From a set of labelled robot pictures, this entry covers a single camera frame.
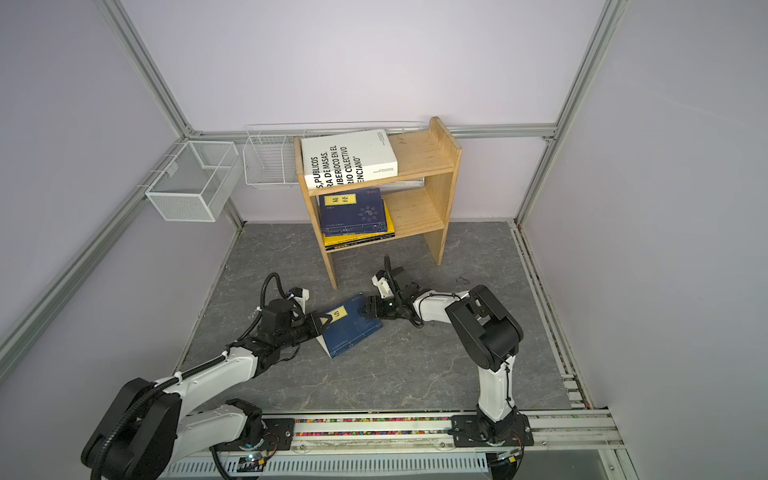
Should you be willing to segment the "blue book with yellow label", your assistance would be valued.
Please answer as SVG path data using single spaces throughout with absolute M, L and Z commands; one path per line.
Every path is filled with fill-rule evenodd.
M 319 200 L 321 232 L 327 236 L 372 234 L 387 231 L 379 188 L 363 188 L 322 195 Z

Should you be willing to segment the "white book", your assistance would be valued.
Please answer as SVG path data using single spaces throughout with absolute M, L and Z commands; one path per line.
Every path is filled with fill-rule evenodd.
M 396 177 L 399 165 L 383 129 L 300 140 L 303 177 L 310 190 Z

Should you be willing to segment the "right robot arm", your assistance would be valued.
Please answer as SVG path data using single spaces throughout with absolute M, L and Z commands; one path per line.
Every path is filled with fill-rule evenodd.
M 476 434 L 490 445 L 524 439 L 527 418 L 512 393 L 513 369 L 523 329 L 485 285 L 458 292 L 423 289 L 401 267 L 389 264 L 371 278 L 377 293 L 366 298 L 362 314 L 379 320 L 407 320 L 422 328 L 428 322 L 453 327 L 465 352 L 478 367 Z

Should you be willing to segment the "white mesh basket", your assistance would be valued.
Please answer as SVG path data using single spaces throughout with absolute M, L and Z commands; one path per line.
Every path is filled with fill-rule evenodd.
M 149 184 L 145 196 L 166 221 L 214 222 L 243 167 L 233 142 L 188 140 Z

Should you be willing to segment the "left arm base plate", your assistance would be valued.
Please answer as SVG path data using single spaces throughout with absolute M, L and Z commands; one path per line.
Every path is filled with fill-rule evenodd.
M 258 430 L 261 438 L 256 440 L 248 435 L 215 446 L 220 452 L 250 452 L 250 451 L 287 451 L 291 448 L 294 438 L 296 421 L 290 417 L 275 417 L 262 420 Z

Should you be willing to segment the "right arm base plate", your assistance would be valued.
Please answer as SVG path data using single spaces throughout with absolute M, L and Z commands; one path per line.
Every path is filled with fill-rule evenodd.
M 454 415 L 448 433 L 457 447 L 528 447 L 534 444 L 529 419 L 520 412 L 513 412 L 498 422 L 479 413 Z

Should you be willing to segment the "aluminium front rail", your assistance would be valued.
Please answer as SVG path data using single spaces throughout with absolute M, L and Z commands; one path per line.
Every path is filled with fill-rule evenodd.
M 528 447 L 457 447 L 448 433 L 454 415 L 469 412 L 293 415 L 287 451 L 211 452 L 204 449 L 169 464 L 156 479 L 276 479 L 403 477 L 477 474 L 514 479 L 537 454 L 588 451 L 609 479 L 638 474 L 607 411 L 529 411 L 534 444 Z

